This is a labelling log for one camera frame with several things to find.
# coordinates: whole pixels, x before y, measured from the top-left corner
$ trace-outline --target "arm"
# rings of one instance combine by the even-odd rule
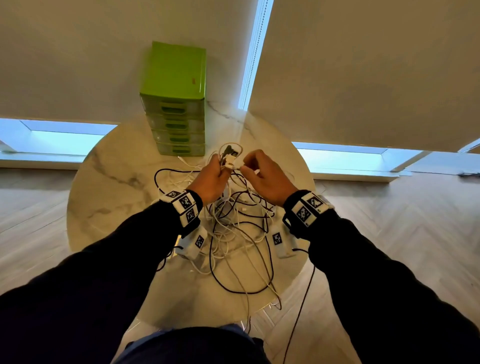
[[[290,211],[308,191],[298,191],[262,151],[245,157],[240,170],[270,203]],[[309,257],[330,285],[335,310],[364,363],[480,361],[477,327],[390,259],[355,226],[330,209],[291,232],[311,242]]]
[[[221,195],[228,177],[212,158],[189,187],[199,211]],[[0,296],[1,361],[110,363],[181,231],[173,205],[159,201]]]

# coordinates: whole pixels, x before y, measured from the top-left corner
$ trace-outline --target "round table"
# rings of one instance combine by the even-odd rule
[[[288,138],[265,120],[233,107],[207,103],[205,128],[206,156],[224,143],[238,142],[244,148],[236,161],[241,165],[248,152],[261,148],[280,165],[298,188],[315,189],[300,153]],[[185,159],[189,164],[196,165],[204,158]],[[67,233],[71,249],[80,251],[102,239],[126,218],[158,199],[153,176],[160,168],[189,169],[178,158],[158,153],[145,115],[117,126],[100,140],[80,166],[70,192]],[[163,190],[168,189],[167,173],[160,173],[157,181]],[[276,224],[281,223],[283,213],[283,209],[277,208]],[[273,283],[281,294],[300,273],[307,255],[298,252],[293,257],[280,259],[275,254],[273,244],[270,244],[275,272]],[[306,248],[308,243],[299,241],[299,246]],[[269,265],[265,240],[258,243],[258,247]],[[268,279],[258,251],[251,246],[249,252],[259,273]],[[265,286],[248,260],[245,249],[238,249],[229,255],[228,262],[245,289],[255,291]],[[217,262],[214,272],[225,286],[242,291],[224,259]],[[270,289],[248,297],[250,314],[276,299]],[[211,274],[202,275],[193,269],[190,261],[175,256],[155,275],[137,318],[159,328],[216,327],[246,319],[246,309],[245,294],[224,290]]]

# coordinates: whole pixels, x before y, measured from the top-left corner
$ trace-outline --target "green cabinet top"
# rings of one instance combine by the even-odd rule
[[[152,42],[140,95],[205,98],[206,50]]]

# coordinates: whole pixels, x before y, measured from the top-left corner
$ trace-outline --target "hand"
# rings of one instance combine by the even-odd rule
[[[202,168],[188,190],[197,192],[206,206],[222,195],[231,173],[232,171],[228,168],[220,169],[218,154],[213,154],[210,162]]]
[[[283,173],[278,164],[261,149],[254,150],[243,159],[240,172],[252,184],[252,187],[267,202],[283,206],[285,200],[298,188]]]

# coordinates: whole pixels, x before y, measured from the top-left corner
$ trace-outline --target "wooden floor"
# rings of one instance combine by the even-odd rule
[[[27,283],[69,254],[65,211],[73,171],[0,169],[0,293]],[[480,181],[414,174],[391,184],[317,183],[342,217],[480,326]],[[285,347],[312,272],[282,295],[284,308],[252,319],[273,363]],[[287,363],[359,363],[317,271]]]

